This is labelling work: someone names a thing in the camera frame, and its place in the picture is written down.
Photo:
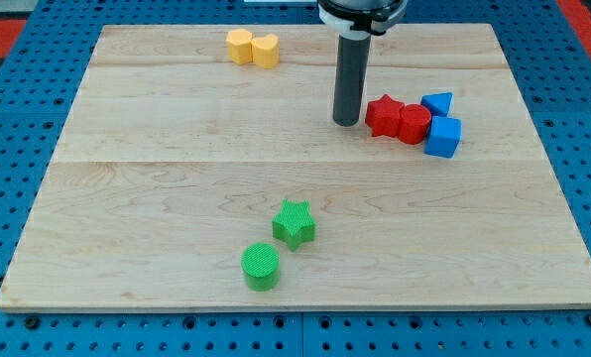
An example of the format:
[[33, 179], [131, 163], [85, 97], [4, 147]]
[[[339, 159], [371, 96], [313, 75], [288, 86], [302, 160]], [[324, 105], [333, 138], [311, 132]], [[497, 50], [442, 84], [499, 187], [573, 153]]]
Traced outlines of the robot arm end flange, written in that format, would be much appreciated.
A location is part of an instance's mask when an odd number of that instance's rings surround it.
[[409, 0], [318, 0], [320, 20], [345, 38], [383, 36], [406, 14]]

